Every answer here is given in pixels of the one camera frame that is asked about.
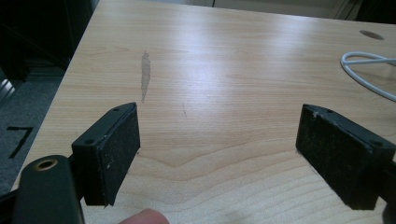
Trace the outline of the dark cabinet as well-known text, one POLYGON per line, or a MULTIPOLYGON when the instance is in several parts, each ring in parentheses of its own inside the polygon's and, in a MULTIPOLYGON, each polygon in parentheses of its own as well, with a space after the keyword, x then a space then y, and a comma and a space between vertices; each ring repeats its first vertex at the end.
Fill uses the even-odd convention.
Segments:
POLYGON ((26 57, 65 70, 100 0, 0 0, 0 69, 25 80, 26 57))

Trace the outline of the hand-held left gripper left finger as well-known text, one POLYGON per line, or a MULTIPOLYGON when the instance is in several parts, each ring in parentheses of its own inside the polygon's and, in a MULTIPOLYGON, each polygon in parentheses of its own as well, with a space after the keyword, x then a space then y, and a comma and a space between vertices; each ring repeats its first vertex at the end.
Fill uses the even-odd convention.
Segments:
POLYGON ((78 187, 87 205, 113 205, 140 148, 137 104, 107 111, 72 144, 78 187))

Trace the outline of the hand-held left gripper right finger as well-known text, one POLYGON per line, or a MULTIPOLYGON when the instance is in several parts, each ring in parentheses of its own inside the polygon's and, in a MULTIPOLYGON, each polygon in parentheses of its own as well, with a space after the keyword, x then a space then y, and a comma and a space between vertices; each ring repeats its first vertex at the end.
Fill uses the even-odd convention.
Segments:
POLYGON ((325 107, 304 105, 298 152, 344 204, 372 210, 381 198, 396 209, 396 145, 325 107))

